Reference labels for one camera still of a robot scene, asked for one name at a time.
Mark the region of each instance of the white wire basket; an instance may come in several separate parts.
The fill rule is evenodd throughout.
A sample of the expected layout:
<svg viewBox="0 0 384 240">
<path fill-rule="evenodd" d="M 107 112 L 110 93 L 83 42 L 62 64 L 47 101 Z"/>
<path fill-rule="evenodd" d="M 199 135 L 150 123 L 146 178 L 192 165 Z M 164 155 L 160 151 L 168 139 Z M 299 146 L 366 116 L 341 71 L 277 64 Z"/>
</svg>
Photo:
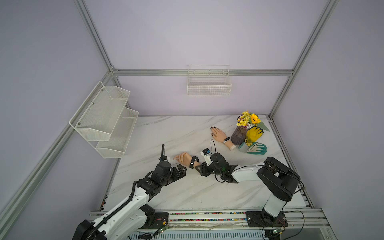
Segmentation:
<svg viewBox="0 0 384 240">
<path fill-rule="evenodd" d="M 74 129 L 87 141 L 108 141 L 127 104 L 129 91 L 102 86 Z"/>
<path fill-rule="evenodd" d="M 104 158 L 121 158 L 127 150 L 129 139 L 139 112 L 124 108 L 109 141 L 100 141 L 96 150 Z"/>
<path fill-rule="evenodd" d="M 96 85 L 95 89 L 98 88 L 83 115 L 78 118 L 79 108 L 70 125 L 104 158 L 121 158 L 127 150 L 139 112 L 126 107 L 129 91 L 104 86 L 102 82 Z"/>
<path fill-rule="evenodd" d="M 188 66 L 188 96 L 229 96 L 231 87 L 228 65 Z"/>
</svg>

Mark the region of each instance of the yellow glove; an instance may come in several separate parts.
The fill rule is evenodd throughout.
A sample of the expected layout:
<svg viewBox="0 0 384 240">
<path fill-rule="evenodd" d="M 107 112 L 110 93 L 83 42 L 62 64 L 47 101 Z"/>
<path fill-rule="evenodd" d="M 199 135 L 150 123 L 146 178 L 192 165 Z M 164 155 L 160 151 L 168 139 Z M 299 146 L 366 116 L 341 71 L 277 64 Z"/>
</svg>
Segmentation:
<svg viewBox="0 0 384 240">
<path fill-rule="evenodd" d="M 259 127 L 249 129 L 244 140 L 245 144 L 251 146 L 253 142 L 256 142 L 263 135 L 263 133 L 263 130 Z"/>
</svg>

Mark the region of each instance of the white robotic arm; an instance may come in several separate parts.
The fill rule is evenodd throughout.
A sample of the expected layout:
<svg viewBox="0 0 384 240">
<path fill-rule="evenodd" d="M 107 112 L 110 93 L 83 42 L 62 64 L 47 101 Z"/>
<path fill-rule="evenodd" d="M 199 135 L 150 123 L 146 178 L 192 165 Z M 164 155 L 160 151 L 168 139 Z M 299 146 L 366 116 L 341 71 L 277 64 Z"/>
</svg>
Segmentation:
<svg viewBox="0 0 384 240">
<path fill-rule="evenodd" d="M 133 183 L 130 196 L 93 222 L 84 220 L 79 224 L 72 240 L 121 240 L 144 225 L 151 227 L 155 221 L 155 210 L 147 203 L 163 186 L 184 177 L 187 171 L 187 168 L 180 164 L 171 167 L 167 157 L 164 156 L 164 144 L 159 160 L 154 171 Z M 161 231 L 160 228 L 154 234 L 149 234 L 148 239 Z"/>
<path fill-rule="evenodd" d="M 260 213 L 260 226 L 270 226 L 276 222 L 300 181 L 296 172 L 273 157 L 268 157 L 262 165 L 241 167 L 230 165 L 220 153 L 212 154 L 208 148 L 201 155 L 205 162 L 196 167 L 201 176 L 219 175 L 227 183 L 261 180 L 268 187 L 272 193 Z"/>
</svg>

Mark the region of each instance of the green leaf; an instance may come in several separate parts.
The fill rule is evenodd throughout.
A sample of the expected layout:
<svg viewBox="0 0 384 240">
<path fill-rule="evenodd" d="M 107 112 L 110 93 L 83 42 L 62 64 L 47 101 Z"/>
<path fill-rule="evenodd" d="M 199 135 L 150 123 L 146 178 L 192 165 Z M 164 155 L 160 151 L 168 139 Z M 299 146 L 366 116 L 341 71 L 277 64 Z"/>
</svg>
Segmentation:
<svg viewBox="0 0 384 240">
<path fill-rule="evenodd" d="M 261 129 L 265 130 L 265 131 L 270 132 L 269 129 L 266 127 L 266 125 L 263 122 L 258 123 L 257 126 Z"/>
</svg>

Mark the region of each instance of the white marble tabletop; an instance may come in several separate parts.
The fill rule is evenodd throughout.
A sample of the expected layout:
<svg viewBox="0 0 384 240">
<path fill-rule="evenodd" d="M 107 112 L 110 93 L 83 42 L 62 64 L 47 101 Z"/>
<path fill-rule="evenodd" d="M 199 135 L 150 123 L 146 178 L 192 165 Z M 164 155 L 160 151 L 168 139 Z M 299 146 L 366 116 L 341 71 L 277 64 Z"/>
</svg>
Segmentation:
<svg viewBox="0 0 384 240">
<path fill-rule="evenodd" d="M 161 145 L 172 166 L 178 162 L 173 157 L 188 152 L 204 161 L 200 151 L 210 148 L 211 126 L 216 126 L 231 136 L 238 116 L 163 116 L 138 117 L 127 152 L 121 158 L 104 210 L 108 211 L 131 193 L 134 180 L 143 178 L 159 163 Z M 269 128 L 266 116 L 260 119 Z M 267 146 L 265 155 L 252 155 L 238 150 L 229 151 L 222 143 L 215 142 L 217 152 L 229 164 L 250 165 L 274 157 L 287 165 L 274 134 L 264 131 L 258 142 Z M 148 204 L 156 210 L 221 210 L 262 208 L 271 192 L 262 181 L 246 181 L 238 184 L 219 183 L 213 175 L 202 177 L 195 169 L 187 169 L 187 175 L 165 186 Z M 301 208 L 306 204 L 296 193 L 285 208 Z"/>
</svg>

